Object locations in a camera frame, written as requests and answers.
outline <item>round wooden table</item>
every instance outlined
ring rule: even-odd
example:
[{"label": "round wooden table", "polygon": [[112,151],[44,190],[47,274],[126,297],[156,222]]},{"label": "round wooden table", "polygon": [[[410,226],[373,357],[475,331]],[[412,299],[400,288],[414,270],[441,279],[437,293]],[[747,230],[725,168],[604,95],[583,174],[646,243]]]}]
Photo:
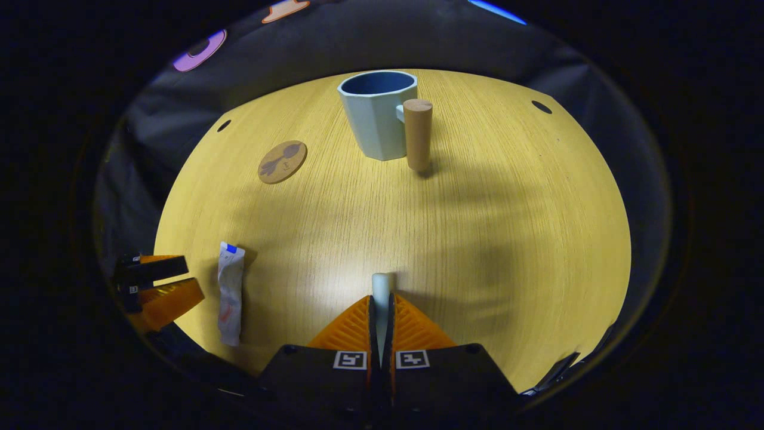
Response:
[{"label": "round wooden table", "polygon": [[[336,90],[353,73],[239,106],[196,146],[154,252],[185,255],[199,280],[206,299],[176,322],[207,351],[258,374],[280,345],[306,344],[369,295],[375,272],[397,272],[399,294],[456,343],[483,344],[518,391],[585,357],[615,321],[629,227],[584,130],[522,86],[405,71],[435,106],[425,178],[405,158],[362,155]],[[288,140],[306,143],[303,166],[264,184],[261,159]],[[246,249],[239,347],[217,327],[221,240]]]}]

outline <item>cork coaster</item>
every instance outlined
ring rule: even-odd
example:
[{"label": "cork coaster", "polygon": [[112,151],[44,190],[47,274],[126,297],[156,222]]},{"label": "cork coaster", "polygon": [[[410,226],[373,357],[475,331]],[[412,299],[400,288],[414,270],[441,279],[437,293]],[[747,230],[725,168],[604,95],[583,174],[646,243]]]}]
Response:
[{"label": "cork coaster", "polygon": [[260,161],[257,176],[266,184],[276,184],[292,176],[303,165],[308,147],[299,140],[289,140],[271,149]]}]

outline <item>light blue mug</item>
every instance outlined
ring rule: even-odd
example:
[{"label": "light blue mug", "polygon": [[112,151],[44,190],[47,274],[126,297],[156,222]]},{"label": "light blue mug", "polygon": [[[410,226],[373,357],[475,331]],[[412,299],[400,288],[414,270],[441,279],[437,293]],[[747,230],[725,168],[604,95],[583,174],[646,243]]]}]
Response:
[{"label": "light blue mug", "polygon": [[343,80],[337,87],[350,128],[364,155],[377,160],[406,156],[403,102],[416,98],[414,75],[375,70]]}]

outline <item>wooden peg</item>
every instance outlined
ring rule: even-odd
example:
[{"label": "wooden peg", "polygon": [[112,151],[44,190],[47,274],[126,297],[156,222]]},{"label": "wooden peg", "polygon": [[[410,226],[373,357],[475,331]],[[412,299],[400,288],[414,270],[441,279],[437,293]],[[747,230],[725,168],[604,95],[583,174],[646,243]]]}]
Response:
[{"label": "wooden peg", "polygon": [[422,99],[403,102],[403,126],[406,130],[406,159],[414,171],[429,167],[432,131],[432,103]]}]

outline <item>white packet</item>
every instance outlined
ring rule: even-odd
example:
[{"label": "white packet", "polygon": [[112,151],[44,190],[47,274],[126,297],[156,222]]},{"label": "white packet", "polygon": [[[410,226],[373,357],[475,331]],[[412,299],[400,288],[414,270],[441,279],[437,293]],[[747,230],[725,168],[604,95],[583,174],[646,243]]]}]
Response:
[{"label": "white packet", "polygon": [[232,347],[239,344],[241,332],[241,277],[244,273],[244,250],[220,242],[218,284],[220,284],[220,340]]}]

